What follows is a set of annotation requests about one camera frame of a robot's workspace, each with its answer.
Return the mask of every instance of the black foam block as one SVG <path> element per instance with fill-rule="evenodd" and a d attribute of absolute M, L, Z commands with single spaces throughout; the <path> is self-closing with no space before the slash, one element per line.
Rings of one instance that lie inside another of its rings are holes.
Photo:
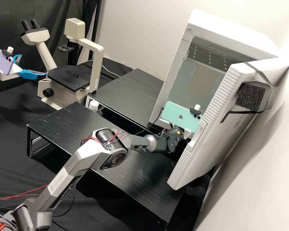
<path fill-rule="evenodd" d="M 261 82 L 243 82 L 239 88 L 236 105 L 252 111 L 264 111 L 272 93 L 272 88 Z"/>

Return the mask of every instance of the white knob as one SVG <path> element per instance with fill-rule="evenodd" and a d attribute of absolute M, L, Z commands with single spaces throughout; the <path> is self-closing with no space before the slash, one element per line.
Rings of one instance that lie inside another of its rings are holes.
<path fill-rule="evenodd" d="M 199 111 L 199 110 L 200 110 L 200 105 L 199 105 L 199 104 L 196 104 L 195 107 L 194 107 L 194 109 Z"/>
<path fill-rule="evenodd" d="M 8 48 L 7 48 L 7 51 L 8 51 L 9 53 L 13 53 L 13 50 L 14 50 L 13 47 L 8 47 Z"/>
<path fill-rule="evenodd" d="M 99 109 L 99 103 L 96 100 L 91 100 L 89 103 L 89 109 L 91 109 L 92 111 L 97 111 L 97 109 Z"/>

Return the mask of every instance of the mint green smartphone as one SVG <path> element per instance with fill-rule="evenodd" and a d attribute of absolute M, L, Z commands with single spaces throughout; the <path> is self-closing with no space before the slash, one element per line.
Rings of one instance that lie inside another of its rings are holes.
<path fill-rule="evenodd" d="M 171 101 L 166 102 L 162 113 L 162 119 L 181 128 L 188 129 L 192 133 L 196 132 L 201 118 L 201 115 L 194 115 L 189 109 Z"/>

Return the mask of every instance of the black backdrop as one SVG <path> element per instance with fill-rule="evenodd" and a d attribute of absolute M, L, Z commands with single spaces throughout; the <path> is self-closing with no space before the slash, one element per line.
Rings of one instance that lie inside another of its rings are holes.
<path fill-rule="evenodd" d="M 0 0 L 0 49 L 14 48 L 13 54 L 22 54 L 21 68 L 46 71 L 35 46 L 26 45 L 20 37 L 24 32 L 22 20 L 35 18 L 49 30 L 46 45 L 57 66 L 66 64 L 66 53 L 56 48 L 66 44 L 63 29 L 66 18 L 78 18 L 86 23 L 86 35 L 97 0 Z M 20 85 L 26 80 L 16 78 L 0 83 L 0 92 Z"/>

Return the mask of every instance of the blue clamp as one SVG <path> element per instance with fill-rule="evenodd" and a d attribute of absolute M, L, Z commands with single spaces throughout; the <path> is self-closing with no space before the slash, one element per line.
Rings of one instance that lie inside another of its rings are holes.
<path fill-rule="evenodd" d="M 46 73 L 36 73 L 26 69 L 23 69 L 22 72 L 19 72 L 17 74 L 21 76 L 23 79 L 30 79 L 30 80 L 36 80 L 39 75 L 46 75 Z"/>
<path fill-rule="evenodd" d="M 14 63 L 17 64 L 16 62 L 19 63 L 19 60 L 17 61 L 16 58 L 19 57 L 19 56 L 22 56 L 22 55 L 15 55 L 13 57 L 14 59 Z M 17 73 L 19 76 L 21 76 L 23 79 L 30 79 L 30 80 L 36 80 L 38 78 L 39 75 L 46 75 L 46 73 L 43 73 L 43 72 L 39 72 L 39 73 L 36 73 L 36 72 L 32 72 L 30 70 L 27 70 L 27 69 L 23 69 L 22 72 L 19 72 Z"/>

